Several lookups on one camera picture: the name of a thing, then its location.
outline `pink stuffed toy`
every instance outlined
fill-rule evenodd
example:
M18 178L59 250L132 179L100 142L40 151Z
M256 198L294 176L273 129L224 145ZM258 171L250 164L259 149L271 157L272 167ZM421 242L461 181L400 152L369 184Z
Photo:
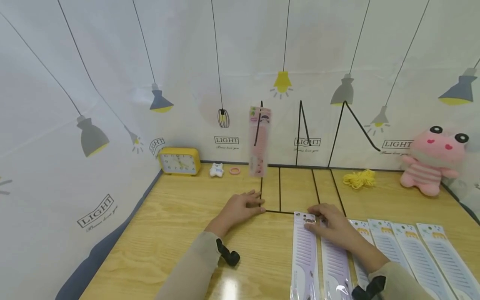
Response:
M440 192L442 176L457 178L453 168L465 157L468 135L449 135L440 126L433 126L417 136L410 146L410 155L403 156L408 164L400 178L404 187L417 186L427 196Z

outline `human hand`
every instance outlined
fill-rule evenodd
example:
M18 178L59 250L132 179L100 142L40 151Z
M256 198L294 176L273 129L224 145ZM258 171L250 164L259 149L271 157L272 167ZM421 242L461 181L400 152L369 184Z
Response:
M353 252L359 244L367 242L335 205L317 204L309 207L308 212L320 219L326 219L327 222L326 227L321 227L320 224L305 224L305 228L334 245Z
M260 199L261 192L251 190L240 195L233 195L225 204L222 211L208 224L205 231L209 231L224 238L230 228L249 218L265 212L264 199Z

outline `sleeve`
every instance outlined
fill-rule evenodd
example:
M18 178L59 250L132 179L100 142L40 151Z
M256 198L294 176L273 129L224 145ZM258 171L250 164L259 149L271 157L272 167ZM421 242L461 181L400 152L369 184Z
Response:
M155 300L203 300L220 258L217 239L211 232L200 233L167 277Z
M385 276L385 288L380 293L384 300L433 300L422 286L401 265L388 262L380 270L368 275L371 281L377 276Z

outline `pink hair tie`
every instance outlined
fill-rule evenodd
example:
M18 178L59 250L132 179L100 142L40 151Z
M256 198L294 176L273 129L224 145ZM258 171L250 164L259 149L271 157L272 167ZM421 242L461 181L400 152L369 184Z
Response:
M239 175L240 174L240 169L237 167L230 168L230 174L232 175Z

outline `wooden table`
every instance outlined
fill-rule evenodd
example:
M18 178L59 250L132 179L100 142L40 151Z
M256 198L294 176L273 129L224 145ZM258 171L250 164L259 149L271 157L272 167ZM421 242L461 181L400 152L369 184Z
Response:
M377 173L377 187L354 191L342 184L343 174L350 171L333 170L332 176L329 170L270 167L261 180L249 177L247 166L239 166L241 173L236 176L228 174L230 167L224 165L226 172L221 179L209 177L210 165L203 165L196 177L161 176L81 299L152 299L225 201L234 193L252 189L262 190L268 211L226 237L225 244L240 253L241 261L232 269L220 260L206 299L285 299L291 280L291 212L305 211L319 201L341 209L334 178L349 218L443 225L457 251L480 278L480 260L475 256L480 228L446 191L442 190L438 199L425 198L415 189L402 188L400 175L390 172ZM318 255L322 286L320 241Z

